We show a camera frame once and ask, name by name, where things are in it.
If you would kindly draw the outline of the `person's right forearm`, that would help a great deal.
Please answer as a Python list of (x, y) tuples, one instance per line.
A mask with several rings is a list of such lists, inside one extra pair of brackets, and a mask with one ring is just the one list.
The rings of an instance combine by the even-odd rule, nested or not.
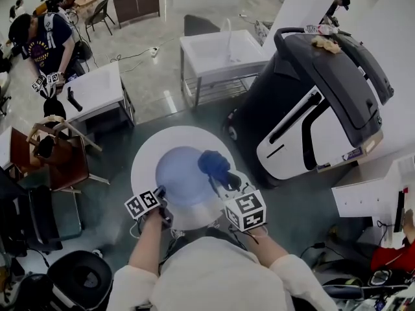
[(245, 231), (244, 238), (247, 250), (253, 253), (264, 267), (271, 267), (276, 260), (289, 254), (268, 235), (265, 226)]

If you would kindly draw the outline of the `white drawer cabinet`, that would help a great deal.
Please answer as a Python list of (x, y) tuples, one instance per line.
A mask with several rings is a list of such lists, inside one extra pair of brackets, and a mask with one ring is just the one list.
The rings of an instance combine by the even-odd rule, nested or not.
[(381, 158), (350, 170), (332, 189), (341, 217), (372, 217), (393, 224), (401, 205), (411, 206), (415, 155)]

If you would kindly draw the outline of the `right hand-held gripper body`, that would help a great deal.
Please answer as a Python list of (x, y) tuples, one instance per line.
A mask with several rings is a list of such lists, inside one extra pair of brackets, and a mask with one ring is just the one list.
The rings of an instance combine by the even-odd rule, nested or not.
[(219, 197), (225, 217), (238, 231), (249, 231), (266, 223), (267, 206), (254, 186), (243, 185), (239, 190), (220, 186)]

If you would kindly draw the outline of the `black cloth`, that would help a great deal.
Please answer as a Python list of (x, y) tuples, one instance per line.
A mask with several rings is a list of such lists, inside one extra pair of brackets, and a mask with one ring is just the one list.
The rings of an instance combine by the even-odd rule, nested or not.
[(64, 106), (56, 97), (48, 98), (45, 100), (43, 103), (43, 114), (44, 117), (55, 115), (66, 119)]

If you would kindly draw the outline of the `plastic bottle red label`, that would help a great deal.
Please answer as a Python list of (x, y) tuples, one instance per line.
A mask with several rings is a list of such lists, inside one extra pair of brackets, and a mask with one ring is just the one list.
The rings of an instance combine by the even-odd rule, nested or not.
[(306, 34), (316, 34), (321, 36), (330, 36), (332, 34), (337, 34), (338, 29), (327, 24), (319, 25), (307, 25), (303, 28)]

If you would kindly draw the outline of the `crumpled yellow rag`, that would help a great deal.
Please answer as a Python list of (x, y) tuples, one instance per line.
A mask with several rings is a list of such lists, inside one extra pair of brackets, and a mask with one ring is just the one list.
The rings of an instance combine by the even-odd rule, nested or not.
[(315, 36), (311, 40), (311, 45), (316, 48), (324, 49), (332, 54), (338, 54), (341, 51), (337, 42), (327, 39), (323, 36)]

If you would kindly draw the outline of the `black office chair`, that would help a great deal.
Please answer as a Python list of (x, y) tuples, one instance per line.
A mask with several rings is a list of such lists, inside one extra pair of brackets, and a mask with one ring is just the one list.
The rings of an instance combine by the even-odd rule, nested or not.
[(19, 200), (28, 200), (28, 192), (0, 167), (0, 242), (4, 253), (14, 258), (27, 256), (22, 232), (27, 220), (20, 215)]

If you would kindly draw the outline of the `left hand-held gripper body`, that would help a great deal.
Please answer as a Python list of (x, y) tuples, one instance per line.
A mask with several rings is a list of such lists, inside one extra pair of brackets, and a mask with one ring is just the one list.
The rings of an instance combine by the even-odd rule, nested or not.
[(141, 230), (141, 223), (144, 222), (151, 211), (158, 210), (162, 219), (162, 229), (171, 228), (172, 215), (167, 210), (167, 203), (159, 203), (154, 192), (148, 190), (138, 196), (133, 196), (124, 203), (127, 212), (135, 221), (138, 230)]

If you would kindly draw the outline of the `person's left forearm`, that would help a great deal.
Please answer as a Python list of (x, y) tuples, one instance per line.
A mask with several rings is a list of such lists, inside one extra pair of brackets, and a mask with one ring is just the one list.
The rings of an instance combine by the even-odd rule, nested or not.
[(158, 276), (162, 217), (159, 210), (150, 212), (141, 236), (129, 258), (128, 265)]

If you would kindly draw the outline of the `black toilet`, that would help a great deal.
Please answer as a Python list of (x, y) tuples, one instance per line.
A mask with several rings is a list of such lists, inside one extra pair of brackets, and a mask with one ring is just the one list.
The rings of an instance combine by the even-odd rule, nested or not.
[(378, 284), (370, 286), (358, 278), (339, 278), (326, 282), (324, 291), (333, 299), (366, 300), (372, 297), (386, 297), (409, 287), (408, 284)]
[(14, 311), (106, 311), (113, 275), (106, 261), (84, 250), (64, 255), (47, 273), (19, 285)]

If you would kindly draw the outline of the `upturned wooden stool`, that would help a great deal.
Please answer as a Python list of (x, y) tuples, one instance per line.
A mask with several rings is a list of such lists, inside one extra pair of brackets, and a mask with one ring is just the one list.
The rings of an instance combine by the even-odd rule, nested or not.
[(75, 135), (81, 137), (86, 144), (94, 147), (97, 151), (102, 152), (102, 148), (100, 146), (95, 144), (90, 138), (69, 124), (63, 117), (59, 117), (57, 115), (50, 115), (43, 118), (40, 122), (35, 123), (26, 138), (26, 142), (34, 146), (38, 146), (39, 142), (34, 138), (38, 131), (58, 137), (59, 133), (64, 129), (68, 129), (73, 132)]

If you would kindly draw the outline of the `person's cream sweater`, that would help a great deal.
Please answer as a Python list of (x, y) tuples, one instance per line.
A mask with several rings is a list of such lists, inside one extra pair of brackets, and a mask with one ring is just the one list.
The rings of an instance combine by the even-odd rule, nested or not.
[(338, 311), (311, 269), (295, 255), (269, 267), (228, 241), (202, 237), (170, 257), (160, 276), (130, 265), (113, 279), (107, 311), (294, 311), (291, 298)]

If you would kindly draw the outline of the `white rectangular table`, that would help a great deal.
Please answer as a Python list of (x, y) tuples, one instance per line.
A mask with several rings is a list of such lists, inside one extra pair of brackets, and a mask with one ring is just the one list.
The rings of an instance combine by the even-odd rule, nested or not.
[[(67, 100), (68, 87), (83, 107), (81, 112)], [(136, 125), (135, 108), (123, 84), (118, 62), (106, 64), (68, 82), (58, 100), (64, 106), (66, 121), (73, 125), (118, 125), (123, 122), (131, 127)]]

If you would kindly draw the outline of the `black white service robot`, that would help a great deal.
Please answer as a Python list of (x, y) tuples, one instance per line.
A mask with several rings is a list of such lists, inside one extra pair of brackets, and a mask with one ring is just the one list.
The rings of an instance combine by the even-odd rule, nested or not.
[(365, 79), (370, 80), (379, 97), (380, 103), (384, 106), (394, 96), (394, 89), (373, 54), (362, 42), (356, 41), (349, 34), (343, 32), (337, 33), (333, 35), (333, 39), (348, 57), (351, 58), (353, 63), (363, 70)]
[(341, 49), (303, 28), (276, 31), (276, 51), (226, 129), (255, 180), (273, 189), (360, 147), (382, 128), (379, 97)]

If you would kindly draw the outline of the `blue cloth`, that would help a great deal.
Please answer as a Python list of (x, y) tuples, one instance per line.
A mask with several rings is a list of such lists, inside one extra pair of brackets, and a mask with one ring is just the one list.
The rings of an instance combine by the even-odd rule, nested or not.
[(218, 151), (206, 150), (198, 159), (198, 167), (204, 174), (218, 182), (228, 184), (230, 163)]

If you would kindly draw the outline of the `black folding chair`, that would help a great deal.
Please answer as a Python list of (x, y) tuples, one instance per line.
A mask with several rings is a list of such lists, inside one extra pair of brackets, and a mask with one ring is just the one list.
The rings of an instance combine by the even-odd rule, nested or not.
[(27, 246), (45, 253), (63, 249), (66, 240), (78, 238), (83, 225), (77, 198), (72, 193), (52, 192), (41, 185), (18, 198), (19, 215)]

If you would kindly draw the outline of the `dark wood vanity cabinet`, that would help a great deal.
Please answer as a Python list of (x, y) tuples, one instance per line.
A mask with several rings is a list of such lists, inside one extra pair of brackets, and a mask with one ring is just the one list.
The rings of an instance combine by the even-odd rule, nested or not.
[(123, 23), (148, 16), (160, 17), (160, 0), (113, 0), (119, 28)]

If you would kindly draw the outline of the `brown bag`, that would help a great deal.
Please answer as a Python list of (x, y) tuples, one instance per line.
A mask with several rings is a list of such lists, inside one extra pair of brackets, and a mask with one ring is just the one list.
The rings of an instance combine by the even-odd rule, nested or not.
[(62, 139), (48, 135), (40, 140), (32, 153), (42, 163), (54, 166), (63, 165), (75, 158), (77, 141), (78, 137)]

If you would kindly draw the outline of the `dark dining chair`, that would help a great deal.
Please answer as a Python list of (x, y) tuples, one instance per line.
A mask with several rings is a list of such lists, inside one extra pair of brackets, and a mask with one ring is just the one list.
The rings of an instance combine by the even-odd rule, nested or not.
[(91, 41), (88, 29), (92, 28), (92, 30), (95, 30), (95, 25), (98, 23), (104, 23), (109, 33), (112, 34), (106, 19), (109, 19), (115, 25), (113, 19), (108, 15), (108, 0), (103, 0), (97, 5), (92, 15), (88, 16), (84, 22), (88, 41)]

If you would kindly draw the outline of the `round white side table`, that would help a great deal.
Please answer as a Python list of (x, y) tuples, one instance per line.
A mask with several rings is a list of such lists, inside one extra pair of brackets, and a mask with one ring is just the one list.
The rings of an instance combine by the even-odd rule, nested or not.
[[(217, 136), (194, 126), (173, 126), (155, 133), (138, 150), (131, 170), (133, 196), (148, 190), (154, 192), (158, 188), (156, 167), (160, 159), (168, 151), (181, 146), (190, 146), (201, 152), (218, 151), (230, 162), (230, 170), (237, 170), (230, 151)], [(172, 215), (173, 229), (190, 231), (218, 220), (223, 214), (223, 202), (218, 196), (210, 202), (190, 207), (167, 201), (167, 210)]]

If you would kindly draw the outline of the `black cylindrical tool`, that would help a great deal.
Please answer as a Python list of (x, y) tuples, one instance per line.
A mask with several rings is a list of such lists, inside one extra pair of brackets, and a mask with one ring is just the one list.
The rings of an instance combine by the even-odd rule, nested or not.
[(71, 87), (67, 88), (67, 100), (78, 112), (81, 112), (83, 110), (83, 107), (75, 99), (74, 93)]

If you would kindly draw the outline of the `white basin stand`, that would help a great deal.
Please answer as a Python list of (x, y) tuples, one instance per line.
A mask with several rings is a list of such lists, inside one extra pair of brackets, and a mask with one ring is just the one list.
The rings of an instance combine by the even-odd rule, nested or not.
[(249, 89), (244, 81), (258, 76), (268, 63), (247, 30), (238, 30), (232, 55), (235, 64), (227, 65), (220, 32), (180, 38), (180, 88), (190, 107), (243, 94)]

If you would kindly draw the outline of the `small wooden table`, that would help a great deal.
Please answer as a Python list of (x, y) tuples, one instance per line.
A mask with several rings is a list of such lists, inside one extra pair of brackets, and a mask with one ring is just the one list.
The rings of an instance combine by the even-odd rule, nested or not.
[(84, 11), (84, 10), (91, 10), (93, 5), (98, 0), (75, 0), (75, 10), (76, 11)]

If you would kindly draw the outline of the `brown chair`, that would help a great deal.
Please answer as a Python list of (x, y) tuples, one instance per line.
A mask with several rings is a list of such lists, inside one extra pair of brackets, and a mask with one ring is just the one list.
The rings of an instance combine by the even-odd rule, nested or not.
[[(38, 131), (34, 136), (35, 140), (40, 142), (44, 137), (51, 135), (42, 131)], [(40, 185), (45, 185), (50, 188), (51, 191), (66, 191), (72, 193), (78, 193), (75, 186), (87, 179), (95, 180), (106, 185), (110, 184), (110, 181), (106, 178), (102, 178), (91, 173), (88, 165), (86, 143), (77, 135), (71, 137), (62, 137), (60, 132), (58, 135), (62, 139), (70, 139), (72, 137), (78, 137), (76, 143), (76, 156), (70, 162), (63, 165), (48, 165), (42, 163), (39, 159), (33, 155), (34, 145), (29, 144), (32, 148), (30, 157), (37, 162), (32, 165), (27, 175), (18, 181), (18, 184), (26, 189), (34, 188)]]

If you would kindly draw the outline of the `light blue big plate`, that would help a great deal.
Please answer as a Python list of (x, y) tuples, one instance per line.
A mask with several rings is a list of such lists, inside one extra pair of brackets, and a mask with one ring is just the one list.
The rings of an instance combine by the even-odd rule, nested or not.
[(203, 152), (190, 146), (168, 151), (156, 167), (156, 185), (166, 189), (165, 198), (173, 205), (190, 207), (215, 199), (207, 174), (198, 167)]

